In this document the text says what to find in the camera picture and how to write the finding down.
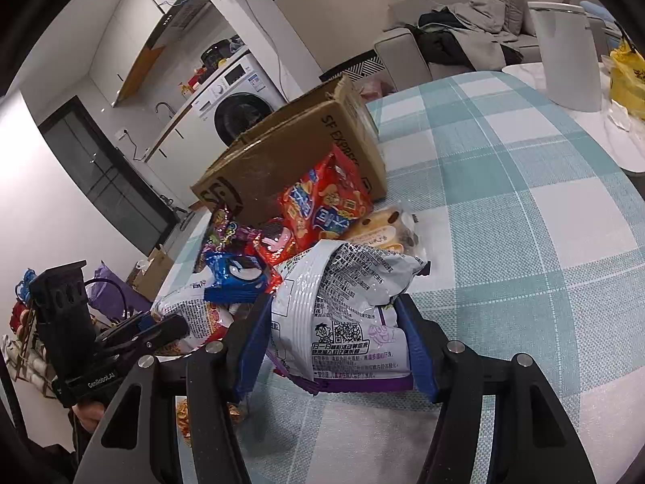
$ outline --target range hood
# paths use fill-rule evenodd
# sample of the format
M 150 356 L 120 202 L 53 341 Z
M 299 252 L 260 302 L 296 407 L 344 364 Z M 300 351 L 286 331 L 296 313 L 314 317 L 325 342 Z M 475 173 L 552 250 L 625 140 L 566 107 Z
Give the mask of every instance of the range hood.
M 208 4 L 210 0 L 176 0 L 150 34 L 146 47 L 154 50 L 179 40 L 190 22 Z

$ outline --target teal checkered tablecloth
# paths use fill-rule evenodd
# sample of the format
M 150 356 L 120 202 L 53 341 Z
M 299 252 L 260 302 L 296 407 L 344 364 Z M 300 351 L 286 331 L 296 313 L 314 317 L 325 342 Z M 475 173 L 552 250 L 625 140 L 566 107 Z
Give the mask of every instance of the teal checkered tablecloth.
M 531 354 L 599 484 L 645 443 L 645 204 L 582 128 L 504 73 L 427 83 L 369 105 L 389 193 L 417 210 L 432 260 L 422 314 L 483 355 Z M 185 284 L 208 217 L 164 292 Z M 416 482 L 439 407 L 418 392 L 305 393 L 260 371 L 238 438 L 254 484 Z M 484 483 L 494 400 L 473 482 Z

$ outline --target black door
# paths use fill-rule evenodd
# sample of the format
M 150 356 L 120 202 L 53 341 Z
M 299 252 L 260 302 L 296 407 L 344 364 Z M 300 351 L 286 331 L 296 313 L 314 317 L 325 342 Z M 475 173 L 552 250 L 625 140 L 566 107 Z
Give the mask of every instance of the black door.
M 229 146 L 240 134 L 272 112 L 271 106 L 258 95 L 235 93 L 224 98 L 215 109 L 215 129 Z
M 39 125 L 44 140 L 89 201 L 148 255 L 177 219 L 105 137 L 78 96 Z

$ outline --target blue snack package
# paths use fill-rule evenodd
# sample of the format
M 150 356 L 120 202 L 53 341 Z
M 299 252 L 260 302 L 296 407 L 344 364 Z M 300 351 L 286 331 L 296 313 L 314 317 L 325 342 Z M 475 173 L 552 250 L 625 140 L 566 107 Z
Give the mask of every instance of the blue snack package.
M 255 302 L 268 284 L 264 267 L 256 257 L 207 252 L 206 265 L 214 282 L 204 290 L 204 300 L 220 304 Z

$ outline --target yellow plastic bag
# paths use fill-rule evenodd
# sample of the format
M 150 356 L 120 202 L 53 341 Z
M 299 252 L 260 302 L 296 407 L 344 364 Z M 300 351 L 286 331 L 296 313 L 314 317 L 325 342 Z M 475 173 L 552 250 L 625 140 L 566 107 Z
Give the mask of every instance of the yellow plastic bag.
M 609 97 L 645 120 L 645 60 L 638 51 L 631 50 L 624 38 L 610 56 L 614 67 Z

